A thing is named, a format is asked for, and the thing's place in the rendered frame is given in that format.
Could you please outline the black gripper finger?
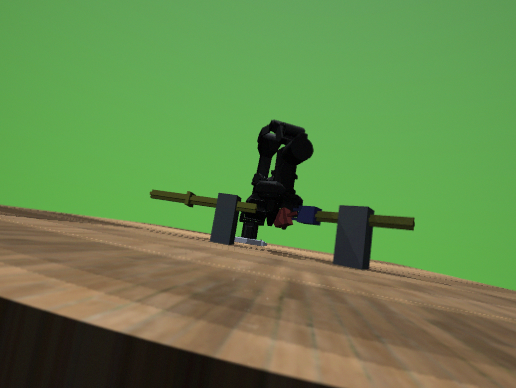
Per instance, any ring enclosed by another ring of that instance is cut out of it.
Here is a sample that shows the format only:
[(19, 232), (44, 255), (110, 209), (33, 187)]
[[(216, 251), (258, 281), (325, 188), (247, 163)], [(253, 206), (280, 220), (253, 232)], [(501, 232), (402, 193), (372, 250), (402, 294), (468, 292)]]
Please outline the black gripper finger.
[[(299, 208), (299, 206), (295, 206), (295, 205), (284, 205), (284, 204), (282, 204), (280, 208), (284, 208), (284, 207), (285, 207), (285, 208), (287, 208), (287, 209), (289, 209), (289, 210), (290, 210), (290, 212), (292, 212), (292, 211), (293, 211), (293, 208)], [(288, 227), (288, 226), (287, 226), (287, 227)], [(286, 228), (287, 228), (287, 227), (283, 227), (283, 228), (281, 228), (281, 229), (282, 229), (282, 230), (286, 230)]]
[(283, 203), (284, 198), (277, 195), (258, 194), (258, 196), (264, 202), (267, 225), (272, 226), (279, 212), (279, 209)]

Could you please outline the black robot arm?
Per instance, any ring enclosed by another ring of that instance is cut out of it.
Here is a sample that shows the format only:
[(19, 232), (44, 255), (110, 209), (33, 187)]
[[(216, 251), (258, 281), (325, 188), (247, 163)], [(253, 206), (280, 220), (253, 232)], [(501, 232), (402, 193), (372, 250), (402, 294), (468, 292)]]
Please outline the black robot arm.
[[(309, 159), (314, 152), (305, 128), (275, 119), (261, 129), (257, 142), (260, 158), (257, 172), (251, 183), (253, 191), (246, 200), (247, 203), (257, 204), (257, 211), (256, 213), (241, 212), (239, 218), (239, 222), (243, 222), (241, 238), (254, 240), (257, 240), (258, 227), (264, 226), (266, 219), (264, 202), (258, 196), (259, 193), (255, 192), (256, 184), (259, 181), (274, 181), (274, 174), (268, 177), (272, 157), (277, 152), (275, 167), (286, 166), (296, 170), (297, 165)], [(285, 147), (280, 148), (282, 144)]]

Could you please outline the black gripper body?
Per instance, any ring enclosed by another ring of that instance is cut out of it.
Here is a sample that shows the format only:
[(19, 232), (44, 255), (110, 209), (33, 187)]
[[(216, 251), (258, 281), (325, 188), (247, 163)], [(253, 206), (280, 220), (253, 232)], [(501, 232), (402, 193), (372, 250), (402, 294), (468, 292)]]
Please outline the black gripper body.
[(295, 179), (298, 179), (296, 170), (291, 167), (277, 166), (271, 170), (274, 181), (259, 181), (255, 192), (263, 195), (277, 195), (284, 198), (284, 205), (303, 206), (303, 199), (296, 195), (294, 190)]

